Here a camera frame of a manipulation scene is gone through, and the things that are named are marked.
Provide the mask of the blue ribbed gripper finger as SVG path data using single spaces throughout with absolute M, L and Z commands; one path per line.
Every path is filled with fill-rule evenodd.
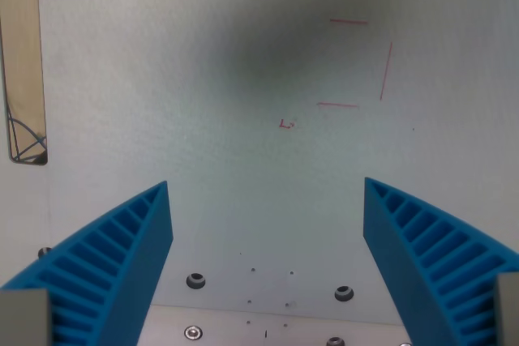
M 463 220 L 366 178 L 363 237 L 413 345 L 496 345 L 498 275 L 518 254 Z
M 174 235 L 166 182 L 56 245 L 4 290 L 49 294 L 53 345 L 136 345 Z

